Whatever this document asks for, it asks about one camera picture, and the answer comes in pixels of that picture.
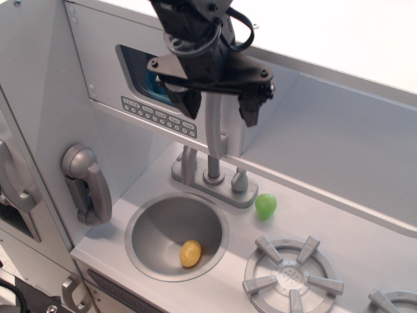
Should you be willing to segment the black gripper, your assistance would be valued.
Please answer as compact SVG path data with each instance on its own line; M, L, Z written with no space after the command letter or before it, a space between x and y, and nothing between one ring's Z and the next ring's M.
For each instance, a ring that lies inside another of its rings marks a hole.
M170 101L185 116L195 119L202 91L236 94L239 112L247 127L258 122L266 98L274 95L273 71L227 45L221 31L200 42L164 34L169 55L153 57L147 69L155 73Z

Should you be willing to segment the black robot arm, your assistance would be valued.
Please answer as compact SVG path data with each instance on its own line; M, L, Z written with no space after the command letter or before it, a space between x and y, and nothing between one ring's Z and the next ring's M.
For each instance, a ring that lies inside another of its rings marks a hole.
M254 40L252 22L230 1L152 1L170 54L152 58L170 101L195 119L201 94L237 95L246 126L258 122L260 107L273 97L273 71L244 54Z

